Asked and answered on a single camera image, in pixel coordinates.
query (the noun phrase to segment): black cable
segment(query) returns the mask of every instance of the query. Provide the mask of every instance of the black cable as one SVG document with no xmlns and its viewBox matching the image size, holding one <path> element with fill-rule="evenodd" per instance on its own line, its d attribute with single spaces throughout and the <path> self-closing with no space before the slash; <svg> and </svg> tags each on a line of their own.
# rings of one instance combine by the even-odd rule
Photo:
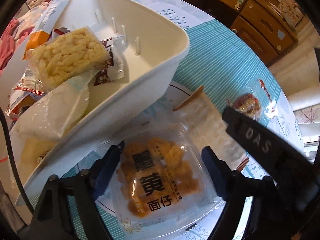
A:
<svg viewBox="0 0 320 240">
<path fill-rule="evenodd" d="M 10 140 L 10 134 L 9 134 L 9 129 L 8 129 L 8 125 L 7 125 L 7 120 L 5 119 L 4 113 L 2 111 L 2 109 L 0 108 L 0 121 L 1 121 L 1 125 L 2 125 L 2 129 L 3 129 L 3 133 L 4 133 L 4 138 L 5 138 L 5 144 L 7 146 L 7 150 L 8 150 L 8 157 L 10 160 L 10 165 L 12 168 L 12 173 L 14 176 L 14 179 L 17 182 L 18 185 L 18 189 L 20 191 L 20 194 L 25 202 L 25 204 L 27 205 L 28 209 L 30 210 L 30 212 L 33 214 L 34 209 L 28 199 L 28 196 L 26 194 L 26 192 L 24 191 L 23 185 L 21 183 L 19 174 L 18 174 L 18 170 L 17 170 L 17 166 L 16 163 L 14 161 L 14 156 L 13 156 L 13 151 L 12 151 L 12 146 L 11 146 L 11 140 Z"/>
</svg>

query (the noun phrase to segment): beige snack wrapper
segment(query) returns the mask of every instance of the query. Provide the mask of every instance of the beige snack wrapper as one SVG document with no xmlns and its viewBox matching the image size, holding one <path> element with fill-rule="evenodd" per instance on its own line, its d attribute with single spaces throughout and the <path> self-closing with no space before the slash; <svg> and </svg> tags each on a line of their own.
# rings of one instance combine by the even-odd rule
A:
<svg viewBox="0 0 320 240">
<path fill-rule="evenodd" d="M 246 157 L 243 148 L 226 133 L 220 112 L 202 92 L 179 111 L 187 117 L 188 133 L 199 150 L 210 146 L 220 160 L 235 170 Z"/>
</svg>

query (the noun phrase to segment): drawer handle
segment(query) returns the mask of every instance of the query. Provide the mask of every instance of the drawer handle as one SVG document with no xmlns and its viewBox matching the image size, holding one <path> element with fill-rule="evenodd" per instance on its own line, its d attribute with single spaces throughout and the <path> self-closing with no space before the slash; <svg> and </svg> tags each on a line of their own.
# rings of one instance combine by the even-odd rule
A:
<svg viewBox="0 0 320 240">
<path fill-rule="evenodd" d="M 267 23 L 264 20 L 261 20 L 261 23 L 270 31 L 273 32 L 273 28 L 271 27 L 271 25 L 269 23 Z"/>
</svg>

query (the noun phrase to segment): sticker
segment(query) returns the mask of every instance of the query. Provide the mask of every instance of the sticker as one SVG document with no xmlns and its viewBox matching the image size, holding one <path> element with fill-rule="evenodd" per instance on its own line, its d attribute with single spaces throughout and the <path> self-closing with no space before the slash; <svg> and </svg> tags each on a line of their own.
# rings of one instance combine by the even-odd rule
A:
<svg viewBox="0 0 320 240">
<path fill-rule="evenodd" d="M 278 30 L 278 38 L 283 40 L 284 37 L 285 37 L 285 34 L 281 30 Z"/>
</svg>

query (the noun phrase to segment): round table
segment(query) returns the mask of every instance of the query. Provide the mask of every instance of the round table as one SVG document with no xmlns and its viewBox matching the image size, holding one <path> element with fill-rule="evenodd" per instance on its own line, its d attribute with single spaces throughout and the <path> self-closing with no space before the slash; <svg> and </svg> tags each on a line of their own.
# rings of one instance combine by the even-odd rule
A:
<svg viewBox="0 0 320 240">
<path fill-rule="evenodd" d="M 272 121 L 261 120 L 261 123 L 279 137 L 286 140 L 296 149 L 303 152 L 303 142 L 298 123 L 287 98 L 270 71 L 258 56 L 232 31 L 219 21 L 182 0 L 135 0 L 149 7 L 167 19 L 183 28 L 190 38 L 190 52 L 180 63 L 173 81 L 187 89 L 194 91 L 198 86 L 204 86 L 204 92 L 216 108 L 222 112 L 227 106 L 227 99 L 231 102 L 239 95 L 248 91 L 253 82 L 262 79 L 268 92 L 276 102 L 278 115 Z M 257 97 L 262 98 L 261 104 L 266 107 L 268 98 L 259 90 Z M 90 167 L 101 155 L 96 152 L 89 154 L 82 162 Z M 249 163 L 242 173 L 246 177 L 261 179 L 266 172 L 249 156 Z M 65 177 L 74 176 L 84 168 L 81 163 L 72 168 Z M 235 239 L 241 239 L 247 218 L 250 212 L 251 197 L 246 199 L 243 215 L 241 217 Z M 77 235 L 86 239 L 76 204 L 73 197 L 69 197 L 70 210 Z M 118 225 L 114 212 L 104 205 L 103 201 L 97 203 L 99 213 L 115 240 L 124 239 L 124 233 Z M 223 207 L 212 211 L 196 227 L 184 233 L 181 239 L 203 240 L 207 239 L 219 218 Z"/>
</svg>

